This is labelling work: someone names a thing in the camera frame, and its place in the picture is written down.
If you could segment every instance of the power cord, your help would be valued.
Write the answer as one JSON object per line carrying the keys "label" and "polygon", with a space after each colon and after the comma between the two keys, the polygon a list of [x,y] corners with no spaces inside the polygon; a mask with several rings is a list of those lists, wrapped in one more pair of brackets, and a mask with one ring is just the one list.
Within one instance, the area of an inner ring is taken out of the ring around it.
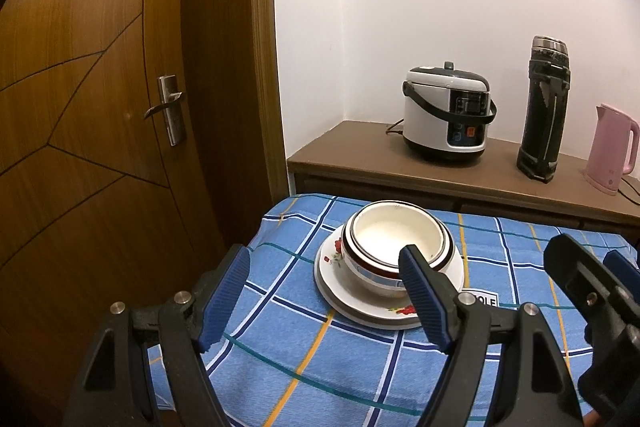
{"label": "power cord", "polygon": [[[640,192],[638,192],[638,189],[635,188],[629,181],[625,180],[624,178],[621,178],[623,182],[625,182],[627,185],[629,185],[629,187],[631,187],[631,190],[633,190],[638,196],[640,196]],[[622,192],[622,190],[618,189],[618,192],[620,194],[622,194],[627,200],[631,201],[633,204],[637,204],[640,205],[640,203],[638,203],[637,201],[632,200],[629,196],[627,196],[624,192]]]}
{"label": "power cord", "polygon": [[385,134],[402,134],[402,131],[396,129],[394,130],[394,127],[396,125],[400,125],[402,122],[404,121],[404,118],[402,118],[402,120],[398,120],[395,124],[390,125],[389,127],[386,128]]}

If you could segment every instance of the black thermos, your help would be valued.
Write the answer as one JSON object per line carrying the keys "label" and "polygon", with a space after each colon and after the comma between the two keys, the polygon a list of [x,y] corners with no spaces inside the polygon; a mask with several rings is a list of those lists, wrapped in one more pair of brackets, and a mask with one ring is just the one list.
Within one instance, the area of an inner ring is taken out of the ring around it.
{"label": "black thermos", "polygon": [[564,42],[535,36],[529,61],[529,103],[516,165],[529,178],[554,177],[570,85]]}

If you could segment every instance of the cabinet top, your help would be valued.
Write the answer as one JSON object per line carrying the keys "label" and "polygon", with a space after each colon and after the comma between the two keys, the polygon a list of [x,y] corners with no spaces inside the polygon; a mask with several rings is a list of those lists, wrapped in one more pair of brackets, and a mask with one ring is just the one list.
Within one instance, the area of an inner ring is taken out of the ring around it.
{"label": "cabinet top", "polygon": [[[412,152],[386,124],[344,121],[287,161],[289,172],[382,184],[471,200],[490,201],[581,219],[640,226],[640,206],[622,194],[609,196],[582,176],[586,161],[561,154],[548,184],[530,180],[516,167],[519,144],[489,138],[471,163],[428,162]],[[640,192],[640,183],[628,178]],[[627,184],[620,189],[633,200]]]}

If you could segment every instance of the metal screw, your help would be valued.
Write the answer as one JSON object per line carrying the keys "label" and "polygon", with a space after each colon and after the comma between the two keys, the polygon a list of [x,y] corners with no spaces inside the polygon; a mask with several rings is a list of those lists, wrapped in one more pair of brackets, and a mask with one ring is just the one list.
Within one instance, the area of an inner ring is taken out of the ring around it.
{"label": "metal screw", "polygon": [[474,302],[476,302],[476,296],[473,293],[462,292],[458,295],[458,300],[467,306],[471,306]]}
{"label": "metal screw", "polygon": [[626,330],[629,334],[629,340],[631,340],[633,344],[638,344],[638,340],[640,339],[640,330],[638,330],[638,328],[633,324],[627,325]]}
{"label": "metal screw", "polygon": [[118,302],[114,302],[110,306],[109,311],[114,315],[120,315],[124,311],[124,308],[126,308],[126,306],[124,305],[124,302],[118,301]]}
{"label": "metal screw", "polygon": [[624,288],[621,288],[620,286],[616,286],[616,292],[618,292],[618,295],[620,295],[623,299],[625,299],[625,301],[629,299],[629,294],[626,292]]}
{"label": "metal screw", "polygon": [[191,300],[191,294],[188,291],[182,290],[174,295],[174,302],[176,304],[187,304]]}
{"label": "metal screw", "polygon": [[587,306],[593,306],[596,302],[598,302],[598,294],[596,292],[591,292],[587,295]]}
{"label": "metal screw", "polygon": [[540,313],[540,308],[538,308],[533,302],[525,302],[523,309],[527,315],[538,315]]}

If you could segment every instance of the blue checkered tablecloth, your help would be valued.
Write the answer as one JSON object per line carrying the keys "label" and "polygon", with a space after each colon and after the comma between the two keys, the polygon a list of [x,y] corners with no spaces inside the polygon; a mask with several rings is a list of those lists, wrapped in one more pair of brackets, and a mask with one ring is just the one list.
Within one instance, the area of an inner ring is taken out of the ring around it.
{"label": "blue checkered tablecloth", "polygon": [[[445,355],[421,328],[375,330],[342,317],[314,282],[318,248],[366,203],[304,194],[264,216],[249,245],[249,279],[224,337],[202,357],[232,425],[415,426]],[[433,214],[467,257],[469,287],[498,293],[504,307],[525,301],[540,306],[577,381],[591,364],[584,320],[546,275],[542,251],[559,232],[569,233],[601,260],[616,248],[635,264],[635,250],[609,233]],[[490,346],[469,426],[484,423],[498,359],[499,346]],[[150,349],[149,360],[158,404],[172,409],[159,346]],[[590,409],[582,400],[581,406],[583,412]]]}

